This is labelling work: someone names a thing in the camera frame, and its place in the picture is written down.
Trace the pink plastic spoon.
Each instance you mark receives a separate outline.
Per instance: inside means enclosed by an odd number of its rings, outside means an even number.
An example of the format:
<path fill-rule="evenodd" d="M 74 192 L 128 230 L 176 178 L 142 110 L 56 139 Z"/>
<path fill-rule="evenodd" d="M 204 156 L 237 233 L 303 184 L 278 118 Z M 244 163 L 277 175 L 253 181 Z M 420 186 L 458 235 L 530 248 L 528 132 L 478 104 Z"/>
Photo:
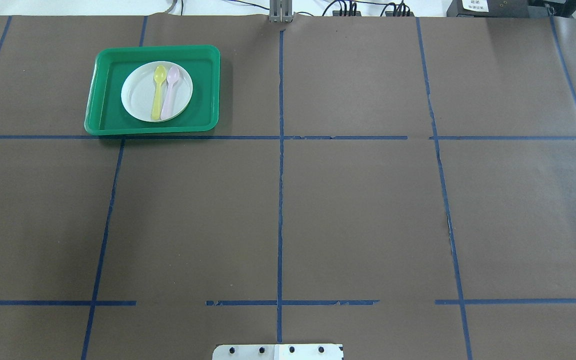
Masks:
<path fill-rule="evenodd" d="M 166 121 L 172 117 L 174 108 L 174 86 L 179 81 L 181 73 L 179 67 L 175 65 L 171 66 L 169 71 L 167 71 L 166 77 L 166 96 L 163 100 L 162 109 L 160 112 L 160 120 Z"/>

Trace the yellow plastic spoon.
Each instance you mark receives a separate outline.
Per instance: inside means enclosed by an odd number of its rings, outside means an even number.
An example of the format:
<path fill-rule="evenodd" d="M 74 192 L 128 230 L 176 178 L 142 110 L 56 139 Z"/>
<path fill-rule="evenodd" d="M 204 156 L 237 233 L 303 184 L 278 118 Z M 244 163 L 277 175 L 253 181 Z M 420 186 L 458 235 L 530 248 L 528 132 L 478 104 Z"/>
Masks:
<path fill-rule="evenodd" d="M 162 65 L 158 64 L 153 73 L 153 81 L 155 84 L 153 103 L 151 106 L 150 118 L 153 121 L 158 121 L 162 114 L 162 86 L 167 80 L 167 69 Z"/>

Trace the white round plate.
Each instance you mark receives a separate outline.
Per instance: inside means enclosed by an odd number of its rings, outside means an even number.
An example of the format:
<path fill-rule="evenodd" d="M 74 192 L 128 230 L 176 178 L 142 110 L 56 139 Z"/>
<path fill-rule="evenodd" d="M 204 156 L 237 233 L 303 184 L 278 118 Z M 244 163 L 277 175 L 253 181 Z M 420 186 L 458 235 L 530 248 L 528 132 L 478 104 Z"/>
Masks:
<path fill-rule="evenodd" d="M 154 70 L 158 65 L 166 68 L 167 74 L 171 66 L 178 66 L 180 79 L 174 85 L 173 112 L 171 118 L 161 121 L 151 119 L 154 96 Z M 166 96 L 167 80 L 163 82 L 161 99 L 162 104 Z M 137 120 L 147 123 L 162 123 L 179 116 L 190 104 L 194 95 L 194 81 L 185 68 L 169 61 L 153 61 L 143 64 L 135 69 L 124 81 L 121 89 L 121 102 L 124 109 Z"/>

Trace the black power strip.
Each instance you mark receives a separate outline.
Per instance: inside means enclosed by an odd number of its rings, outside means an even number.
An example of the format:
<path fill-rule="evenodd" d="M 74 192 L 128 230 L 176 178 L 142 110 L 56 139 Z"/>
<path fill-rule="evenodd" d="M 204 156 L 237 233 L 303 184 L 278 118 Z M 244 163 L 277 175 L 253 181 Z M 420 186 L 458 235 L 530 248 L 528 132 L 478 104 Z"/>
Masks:
<path fill-rule="evenodd" d="M 361 12 L 358 10 L 358 2 L 354 0 L 334 0 L 326 7 L 324 14 L 327 14 L 329 9 L 335 4 L 338 4 L 339 9 L 330 11 L 333 17 L 349 18 L 361 16 Z"/>
<path fill-rule="evenodd" d="M 386 18 L 411 18 L 414 12 L 404 0 L 398 3 L 389 2 L 381 10 L 380 17 Z"/>

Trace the green plastic tray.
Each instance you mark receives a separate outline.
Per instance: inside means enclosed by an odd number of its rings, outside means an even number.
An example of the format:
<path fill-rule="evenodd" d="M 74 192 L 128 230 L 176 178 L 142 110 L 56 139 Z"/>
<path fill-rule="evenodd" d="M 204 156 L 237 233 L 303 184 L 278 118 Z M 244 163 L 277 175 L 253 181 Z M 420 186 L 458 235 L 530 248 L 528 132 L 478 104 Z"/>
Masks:
<path fill-rule="evenodd" d="M 140 66 L 166 61 L 184 68 L 193 80 L 189 105 L 169 121 L 146 122 L 124 109 L 122 85 Z M 106 48 L 95 60 L 84 129 L 93 136 L 208 132 L 220 111 L 221 53 L 209 44 Z"/>

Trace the black computer box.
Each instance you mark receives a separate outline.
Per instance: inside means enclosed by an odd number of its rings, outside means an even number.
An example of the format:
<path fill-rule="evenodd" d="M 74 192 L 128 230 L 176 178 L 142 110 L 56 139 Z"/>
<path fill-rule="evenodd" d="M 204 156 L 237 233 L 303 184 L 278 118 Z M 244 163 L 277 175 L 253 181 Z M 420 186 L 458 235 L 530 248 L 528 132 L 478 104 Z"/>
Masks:
<path fill-rule="evenodd" d="M 452 0 L 445 15 L 448 18 L 538 19 L 551 16 L 551 10 L 539 0 Z"/>

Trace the grey aluminium frame post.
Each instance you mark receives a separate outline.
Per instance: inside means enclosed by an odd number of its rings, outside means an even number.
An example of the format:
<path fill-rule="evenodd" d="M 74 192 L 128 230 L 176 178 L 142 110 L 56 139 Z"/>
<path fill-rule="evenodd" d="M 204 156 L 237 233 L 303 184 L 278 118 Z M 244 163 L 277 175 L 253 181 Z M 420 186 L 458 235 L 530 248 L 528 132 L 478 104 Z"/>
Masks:
<path fill-rule="evenodd" d="M 270 23 L 291 23 L 294 20 L 292 0 L 270 0 L 269 1 L 269 22 Z"/>

